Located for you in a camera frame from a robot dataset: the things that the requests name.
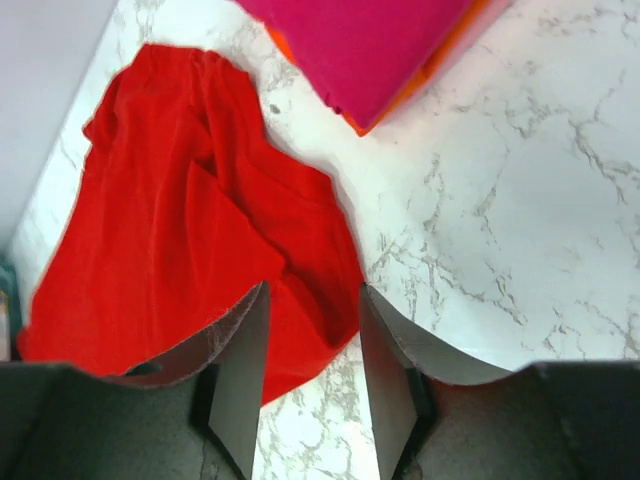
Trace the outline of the folded magenta t shirt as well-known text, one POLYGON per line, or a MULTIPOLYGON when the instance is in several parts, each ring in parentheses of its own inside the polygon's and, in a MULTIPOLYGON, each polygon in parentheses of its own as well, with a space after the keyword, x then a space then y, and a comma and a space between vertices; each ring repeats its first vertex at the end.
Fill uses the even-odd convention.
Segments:
POLYGON ((243 1, 322 101, 367 129, 472 9, 449 1, 243 1))

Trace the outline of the folded orange t shirt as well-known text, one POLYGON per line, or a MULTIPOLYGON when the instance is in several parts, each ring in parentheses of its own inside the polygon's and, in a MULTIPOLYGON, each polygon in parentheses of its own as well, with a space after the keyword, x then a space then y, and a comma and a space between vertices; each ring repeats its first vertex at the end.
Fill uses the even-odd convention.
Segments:
MULTIPOLYGON (((471 11, 465 14, 464 18, 459 21, 454 30, 447 35, 445 41, 428 58, 423 66, 419 68, 416 74, 397 94, 392 104, 383 111, 374 124, 367 129, 361 129, 348 116, 338 113, 335 110, 334 111, 342 115, 359 135, 364 136, 386 115, 388 115, 392 110, 398 108, 413 94, 417 93, 422 88, 432 85, 439 76, 441 76, 459 59, 459 57, 497 19, 508 5, 505 1, 469 2, 472 4, 471 11)), ((266 29, 278 48, 287 57, 287 59, 292 62, 291 57, 284 51, 284 44, 278 41, 275 32, 269 30, 267 27, 266 29)))

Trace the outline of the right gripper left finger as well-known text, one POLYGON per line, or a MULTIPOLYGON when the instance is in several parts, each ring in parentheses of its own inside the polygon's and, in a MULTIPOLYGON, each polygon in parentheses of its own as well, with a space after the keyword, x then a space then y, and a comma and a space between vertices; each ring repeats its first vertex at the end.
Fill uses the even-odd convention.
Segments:
POLYGON ((253 473, 269 315, 270 289, 261 282, 206 328, 124 376, 142 388, 193 380, 190 423, 222 454, 233 479, 253 473))

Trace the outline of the red t shirt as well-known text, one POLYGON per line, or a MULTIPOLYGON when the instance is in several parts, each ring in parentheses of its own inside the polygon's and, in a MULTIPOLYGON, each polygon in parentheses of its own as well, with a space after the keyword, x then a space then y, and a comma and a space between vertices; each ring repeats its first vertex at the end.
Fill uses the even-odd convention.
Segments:
POLYGON ((268 140, 250 76, 144 45, 109 84, 66 231, 18 348, 121 374, 271 290, 263 399, 316 377, 358 330, 360 262, 331 179, 268 140))

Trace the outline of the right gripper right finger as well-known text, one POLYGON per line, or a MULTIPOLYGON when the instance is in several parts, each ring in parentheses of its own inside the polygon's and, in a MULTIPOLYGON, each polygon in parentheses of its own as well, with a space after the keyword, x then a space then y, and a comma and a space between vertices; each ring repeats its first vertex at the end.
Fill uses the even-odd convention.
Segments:
POLYGON ((511 372, 441 340, 366 283, 359 322, 379 475, 400 479, 438 422, 437 383, 478 386, 511 372))

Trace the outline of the teal plastic laundry basket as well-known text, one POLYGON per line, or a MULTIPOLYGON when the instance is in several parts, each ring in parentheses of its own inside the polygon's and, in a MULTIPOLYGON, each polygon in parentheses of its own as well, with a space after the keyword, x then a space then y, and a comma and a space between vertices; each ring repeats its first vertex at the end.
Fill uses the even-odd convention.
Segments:
POLYGON ((16 270, 5 258, 1 259, 1 339, 10 361, 21 361, 17 338, 23 327, 22 310, 16 270))

